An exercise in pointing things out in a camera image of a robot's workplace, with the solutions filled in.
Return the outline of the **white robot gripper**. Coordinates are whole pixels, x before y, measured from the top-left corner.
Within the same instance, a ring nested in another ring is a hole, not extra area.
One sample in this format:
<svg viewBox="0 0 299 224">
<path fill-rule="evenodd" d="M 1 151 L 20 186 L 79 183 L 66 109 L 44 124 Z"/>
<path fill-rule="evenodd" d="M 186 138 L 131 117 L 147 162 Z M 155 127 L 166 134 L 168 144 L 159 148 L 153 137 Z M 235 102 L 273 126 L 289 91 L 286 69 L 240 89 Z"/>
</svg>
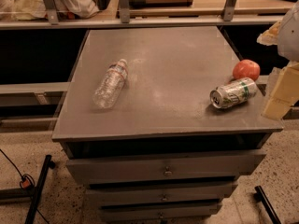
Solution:
<svg viewBox="0 0 299 224">
<path fill-rule="evenodd" d="M 257 38 L 261 45 L 278 44 L 278 54 L 289 61 L 282 69 L 274 67 L 266 84 L 262 115 L 282 119 L 299 101 L 299 1 Z"/>
</svg>

